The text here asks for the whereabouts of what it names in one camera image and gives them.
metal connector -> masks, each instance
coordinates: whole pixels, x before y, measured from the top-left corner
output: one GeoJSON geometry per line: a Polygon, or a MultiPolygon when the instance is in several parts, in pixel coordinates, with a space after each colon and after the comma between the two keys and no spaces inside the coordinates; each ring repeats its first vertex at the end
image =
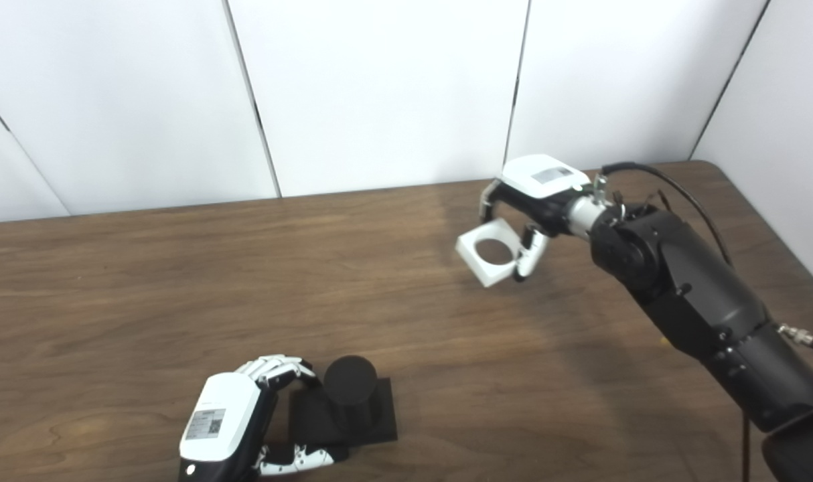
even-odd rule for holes
{"type": "Polygon", "coordinates": [[[792,327],[782,323],[779,325],[778,331],[782,333],[784,337],[796,343],[796,345],[803,345],[813,350],[813,335],[811,335],[807,329],[798,329],[798,327],[792,327]]]}
{"type": "Polygon", "coordinates": [[[594,176],[594,204],[598,206],[606,205],[606,183],[609,183],[608,178],[603,174],[594,176]]]}

black cylinder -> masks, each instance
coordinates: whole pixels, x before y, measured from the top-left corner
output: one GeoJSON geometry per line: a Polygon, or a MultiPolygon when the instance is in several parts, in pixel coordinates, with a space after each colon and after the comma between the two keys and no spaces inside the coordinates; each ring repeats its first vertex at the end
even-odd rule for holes
{"type": "Polygon", "coordinates": [[[348,355],[334,361],[323,378],[332,418],[352,435],[371,431],[382,406],[376,391],[376,369],[364,357],[348,355]]]}

black square base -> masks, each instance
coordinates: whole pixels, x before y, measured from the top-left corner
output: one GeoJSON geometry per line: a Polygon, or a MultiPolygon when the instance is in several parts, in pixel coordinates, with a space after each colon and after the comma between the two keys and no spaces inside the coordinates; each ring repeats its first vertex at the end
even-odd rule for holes
{"type": "Polygon", "coordinates": [[[291,442],[300,445],[309,443],[357,447],[397,440],[398,428],[394,421],[391,380],[388,378],[377,380],[376,393],[381,408],[379,421],[372,430],[361,435],[352,435],[340,430],[332,419],[329,397],[326,396],[323,387],[293,392],[288,419],[291,442]]]}

white robotic hand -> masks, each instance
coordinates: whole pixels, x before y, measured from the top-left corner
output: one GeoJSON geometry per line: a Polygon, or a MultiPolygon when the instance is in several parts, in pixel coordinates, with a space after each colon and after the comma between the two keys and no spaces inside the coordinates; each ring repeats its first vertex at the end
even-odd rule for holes
{"type": "Polygon", "coordinates": [[[306,384],[319,383],[317,375],[311,371],[311,364],[300,357],[285,355],[259,357],[257,360],[244,363],[234,372],[248,376],[258,386],[269,387],[276,391],[287,387],[297,378],[306,384]]]}
{"type": "Polygon", "coordinates": [[[342,447],[262,446],[278,400],[276,392],[297,378],[309,386],[320,384],[311,364],[281,354],[210,376],[180,440],[177,479],[241,482],[348,458],[342,447]]]}

black cable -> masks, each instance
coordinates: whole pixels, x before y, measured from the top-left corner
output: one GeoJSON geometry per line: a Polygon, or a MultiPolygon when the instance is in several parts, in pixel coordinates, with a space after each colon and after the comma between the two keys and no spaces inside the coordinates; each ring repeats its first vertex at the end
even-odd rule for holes
{"type": "Polygon", "coordinates": [[[728,254],[728,248],[725,247],[725,241],[722,239],[722,235],[719,233],[719,230],[716,229],[716,225],[713,223],[713,220],[710,218],[707,211],[704,210],[704,206],[698,202],[697,199],[683,186],[681,186],[677,181],[673,180],[669,177],[668,174],[663,173],[656,169],[655,167],[650,167],[650,165],[645,164],[637,164],[636,162],[618,162],[617,164],[609,164],[604,165],[603,168],[600,170],[600,173],[603,176],[609,176],[609,174],[617,173],[618,171],[644,171],[644,173],[651,174],[652,176],[659,177],[661,180],[666,181],[669,186],[672,186],[680,195],[683,196],[683,199],[686,199],[689,204],[692,204],[692,207],[698,211],[698,214],[703,218],[704,223],[707,223],[707,229],[710,230],[710,233],[713,235],[713,239],[716,241],[716,245],[719,247],[719,252],[722,254],[722,259],[725,260],[725,263],[728,266],[734,266],[731,262],[731,255],[728,254]]]}
{"type": "MultiPolygon", "coordinates": [[[[652,176],[659,177],[661,180],[672,186],[680,195],[683,196],[683,199],[686,199],[689,204],[692,204],[692,207],[698,211],[698,215],[701,216],[701,219],[704,220],[704,223],[707,224],[707,229],[710,230],[710,233],[713,235],[713,239],[716,241],[717,247],[719,247],[719,253],[722,255],[722,259],[725,260],[725,264],[728,266],[734,266],[734,263],[731,262],[731,255],[728,254],[728,248],[725,246],[725,241],[722,239],[722,234],[716,229],[715,223],[710,218],[707,211],[704,210],[704,206],[695,199],[695,196],[692,195],[688,190],[683,188],[677,181],[673,180],[669,177],[668,174],[663,173],[663,171],[658,170],[655,167],[650,167],[650,165],[638,164],[636,162],[618,162],[617,164],[609,164],[604,165],[600,169],[600,174],[603,176],[609,176],[609,174],[617,173],[618,171],[643,171],[643,173],[651,174],[652,176]]],[[[666,209],[671,210],[668,205],[668,199],[666,199],[661,191],[660,197],[662,198],[664,204],[666,204],[666,209]]],[[[743,441],[741,441],[741,480],[743,482],[749,482],[751,477],[751,449],[749,443],[749,437],[751,432],[751,424],[749,423],[749,416],[746,413],[743,413],[743,441]]]]}

